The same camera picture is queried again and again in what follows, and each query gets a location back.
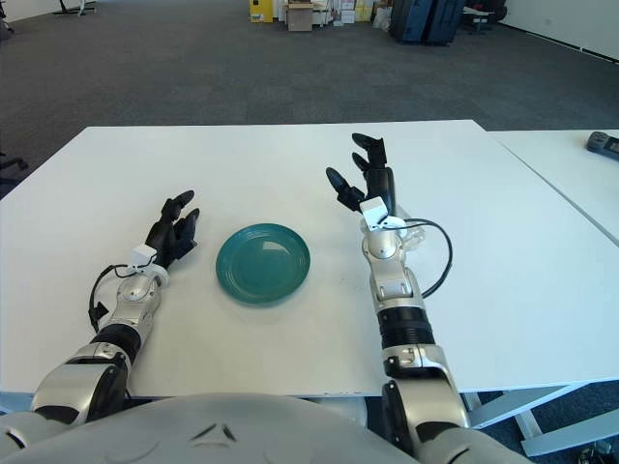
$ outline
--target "table leg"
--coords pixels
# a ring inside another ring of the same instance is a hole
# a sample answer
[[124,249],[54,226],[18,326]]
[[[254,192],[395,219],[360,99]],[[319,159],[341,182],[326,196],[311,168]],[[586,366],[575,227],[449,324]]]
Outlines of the table leg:
[[537,436],[524,436],[525,440],[522,440],[521,444],[527,456],[538,456],[586,445],[617,434],[619,434],[619,409],[552,432],[541,433],[540,430]]
[[471,427],[484,428],[512,418],[547,403],[559,396],[573,392],[587,384],[578,383],[565,387],[544,387],[541,389],[505,391],[504,394],[469,412]]

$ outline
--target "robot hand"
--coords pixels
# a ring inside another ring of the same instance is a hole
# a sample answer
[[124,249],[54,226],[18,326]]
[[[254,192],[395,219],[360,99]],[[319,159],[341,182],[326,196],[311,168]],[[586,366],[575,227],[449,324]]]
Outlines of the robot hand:
[[196,208],[187,217],[179,219],[181,210],[192,199],[193,190],[188,190],[174,199],[165,200],[162,218],[155,222],[146,238],[146,245],[157,252],[155,264],[165,269],[172,261],[181,259],[196,245],[193,236],[195,235],[195,222],[200,211]]

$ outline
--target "cardboard box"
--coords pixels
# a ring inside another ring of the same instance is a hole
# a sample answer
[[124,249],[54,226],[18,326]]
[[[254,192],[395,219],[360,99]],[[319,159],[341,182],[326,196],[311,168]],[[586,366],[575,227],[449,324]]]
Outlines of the cardboard box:
[[288,31],[309,32],[311,31],[312,3],[289,3],[288,4]]
[[273,22],[272,0],[250,0],[251,22]]
[[357,7],[355,8],[355,21],[357,22],[369,22],[371,18],[371,7]]
[[351,10],[343,10],[341,12],[341,22],[343,24],[354,24],[355,23],[355,11]]

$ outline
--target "cable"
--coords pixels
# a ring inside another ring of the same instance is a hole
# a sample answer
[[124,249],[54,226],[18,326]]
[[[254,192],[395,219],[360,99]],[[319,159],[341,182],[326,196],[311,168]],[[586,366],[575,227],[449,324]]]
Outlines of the cable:
[[416,222],[416,223],[412,225],[405,225],[403,227],[385,227],[384,230],[403,230],[403,229],[412,229],[414,227],[421,227],[423,225],[429,225],[430,227],[436,227],[438,230],[440,230],[441,233],[443,234],[443,237],[445,237],[445,242],[447,242],[447,250],[449,251],[449,255],[447,258],[447,264],[445,265],[445,269],[443,270],[441,277],[439,277],[438,280],[436,280],[432,285],[430,285],[428,290],[422,293],[422,296],[424,298],[427,298],[440,288],[440,286],[443,284],[443,282],[447,278],[447,274],[452,268],[452,263],[454,260],[454,248],[452,246],[452,240],[449,238],[449,235],[447,235],[447,232],[445,232],[445,229],[443,229],[443,227],[441,227],[436,222],[431,221],[429,219],[423,219],[420,217],[411,217],[411,218],[405,219],[404,222]]

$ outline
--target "suitcase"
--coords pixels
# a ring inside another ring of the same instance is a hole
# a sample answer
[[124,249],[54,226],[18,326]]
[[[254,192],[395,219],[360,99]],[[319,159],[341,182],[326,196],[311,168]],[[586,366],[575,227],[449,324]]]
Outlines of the suitcase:
[[435,0],[427,20],[422,41],[426,44],[448,44],[454,40],[466,0]]
[[421,42],[432,0],[396,0],[391,11],[390,34],[403,42]]

